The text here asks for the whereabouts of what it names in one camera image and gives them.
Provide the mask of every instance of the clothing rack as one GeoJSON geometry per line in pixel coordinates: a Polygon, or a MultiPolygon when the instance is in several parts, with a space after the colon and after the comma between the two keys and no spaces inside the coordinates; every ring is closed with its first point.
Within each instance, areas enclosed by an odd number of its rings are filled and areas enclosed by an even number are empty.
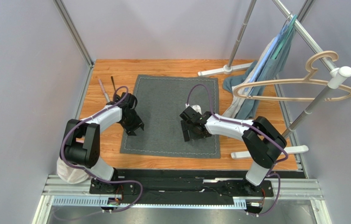
{"type": "MultiPolygon", "coordinates": [[[[251,0],[249,8],[247,10],[245,19],[243,21],[242,27],[240,28],[238,37],[233,46],[231,55],[229,57],[228,64],[224,65],[223,68],[208,70],[208,71],[200,71],[198,72],[199,76],[211,76],[218,74],[231,74],[233,71],[244,70],[247,69],[251,63],[241,64],[232,66],[232,62],[235,58],[236,52],[238,51],[240,41],[242,40],[243,34],[245,33],[245,29],[249,22],[250,16],[253,12],[254,6],[257,0],[251,0]]],[[[293,18],[293,14],[287,9],[287,7],[280,0],[272,0],[272,2],[278,7],[278,9],[283,13],[283,15],[291,20],[293,18]]],[[[306,0],[302,10],[303,17],[305,17],[309,8],[312,6],[313,0],[306,0]]],[[[322,52],[322,48],[316,43],[316,41],[312,38],[311,35],[307,32],[307,30],[302,26],[302,24],[298,21],[298,19],[294,23],[294,27],[298,34],[303,38],[303,40],[308,44],[308,46],[312,49],[312,51],[317,54],[322,52]]],[[[334,90],[337,89],[339,85],[341,85],[348,77],[351,77],[351,68],[348,67],[348,73],[343,73],[339,71],[339,68],[333,63],[332,59],[329,57],[323,57],[320,59],[324,66],[329,70],[330,74],[333,78],[329,81],[329,84],[317,95],[317,97],[308,105],[308,107],[296,118],[296,120],[286,129],[286,131],[282,134],[284,138],[287,138],[291,135],[291,133],[306,119],[308,115],[310,115],[315,107],[318,106],[319,103],[323,102],[325,98],[334,90]]]]}

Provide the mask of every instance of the clothes hanger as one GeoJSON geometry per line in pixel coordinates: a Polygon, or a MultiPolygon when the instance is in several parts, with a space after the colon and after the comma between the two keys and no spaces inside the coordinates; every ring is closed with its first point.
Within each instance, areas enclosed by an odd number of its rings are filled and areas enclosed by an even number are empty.
{"type": "MultiPolygon", "coordinates": [[[[308,59],[307,63],[305,64],[305,70],[308,71],[308,74],[304,78],[289,78],[289,79],[267,80],[267,81],[253,82],[253,83],[242,83],[235,87],[235,89],[233,90],[233,94],[236,97],[246,98],[246,99],[257,99],[257,100],[312,101],[315,98],[245,96],[243,95],[243,90],[248,87],[265,86],[265,85],[273,85],[273,84],[305,83],[305,84],[327,85],[329,81],[321,80],[321,79],[311,79],[316,74],[316,72],[318,72],[318,68],[312,67],[312,63],[323,57],[330,57],[332,61],[338,60],[338,54],[336,52],[331,50],[322,51],[320,53],[313,55],[310,59],[308,59]]],[[[339,68],[332,70],[330,72],[330,75],[334,77],[337,74],[338,70],[339,68]]],[[[346,85],[340,85],[338,89],[344,90],[348,92],[348,94],[341,97],[326,98],[324,99],[324,101],[339,101],[339,100],[343,100],[351,97],[351,87],[346,85]]]]}

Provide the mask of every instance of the wooden floor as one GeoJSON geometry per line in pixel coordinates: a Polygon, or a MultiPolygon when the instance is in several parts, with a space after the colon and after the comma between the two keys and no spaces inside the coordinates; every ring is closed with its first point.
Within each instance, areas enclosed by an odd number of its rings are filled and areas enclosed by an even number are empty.
{"type": "MultiPolygon", "coordinates": [[[[249,63],[251,61],[235,60],[234,64],[249,63]]],[[[109,96],[113,95],[111,76],[115,80],[116,87],[126,85],[133,92],[138,74],[155,76],[196,77],[198,71],[221,68],[226,60],[97,60],[87,90],[86,98],[80,118],[90,116],[106,103],[104,95],[98,84],[100,78],[109,96]]],[[[218,78],[220,114],[222,114],[232,102],[232,94],[222,88],[227,75],[213,76],[218,78]]],[[[275,96],[275,89],[269,86],[264,95],[275,96]]],[[[264,116],[272,124],[283,132],[285,125],[278,102],[261,101],[257,116],[264,116]]],[[[252,159],[233,160],[231,152],[247,151],[242,141],[220,136],[220,159],[192,159],[162,156],[148,156],[137,154],[121,154],[120,145],[123,128],[120,124],[109,127],[101,134],[101,157],[115,168],[160,168],[160,169],[249,169],[252,159]]],[[[294,156],[287,161],[278,164],[275,169],[297,169],[294,156]]]]}

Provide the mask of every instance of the light blue fabric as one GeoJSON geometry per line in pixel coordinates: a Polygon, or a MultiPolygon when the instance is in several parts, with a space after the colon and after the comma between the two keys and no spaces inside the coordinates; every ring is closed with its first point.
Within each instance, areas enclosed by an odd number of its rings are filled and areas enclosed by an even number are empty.
{"type": "MultiPolygon", "coordinates": [[[[257,82],[264,80],[271,80],[275,78],[276,74],[283,70],[288,54],[290,51],[291,42],[293,40],[295,30],[293,29],[290,35],[287,37],[282,49],[278,53],[278,56],[275,59],[268,59],[265,65],[263,66],[261,73],[259,73],[257,82]]],[[[232,86],[236,86],[244,82],[249,73],[253,70],[254,65],[252,64],[248,71],[241,76],[231,76],[224,80],[223,88],[232,93],[232,86]]],[[[262,96],[265,86],[256,86],[251,89],[250,96],[262,96]]],[[[255,118],[256,111],[259,106],[259,100],[245,99],[239,112],[234,118],[236,119],[251,119],[255,118]]]]}

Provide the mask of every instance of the gray wall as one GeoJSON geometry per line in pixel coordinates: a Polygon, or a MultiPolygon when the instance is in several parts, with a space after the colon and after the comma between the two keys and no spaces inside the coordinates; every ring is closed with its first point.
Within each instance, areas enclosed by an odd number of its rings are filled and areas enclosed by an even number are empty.
{"type": "MultiPolygon", "coordinates": [[[[336,51],[337,66],[351,66],[351,1],[316,1],[304,26],[324,50],[336,51]]],[[[304,65],[312,51],[297,35],[281,77],[302,77],[304,65]]],[[[329,80],[328,71],[320,62],[319,76],[329,80]]],[[[345,82],[351,86],[351,78],[345,82]]],[[[312,86],[284,85],[287,96],[314,96],[312,86]]],[[[296,118],[306,104],[288,103],[296,118]]],[[[351,223],[351,98],[323,103],[297,129],[301,144],[309,146],[304,154],[311,177],[318,178],[333,223],[351,223]]]]}
{"type": "Polygon", "coordinates": [[[87,72],[52,1],[0,1],[0,223],[32,222],[87,72]]]}
{"type": "MultiPolygon", "coordinates": [[[[303,0],[285,0],[298,12],[303,0]]],[[[94,59],[224,59],[250,0],[64,0],[94,59]]],[[[258,0],[236,58],[259,58],[285,18],[258,0]]]]}

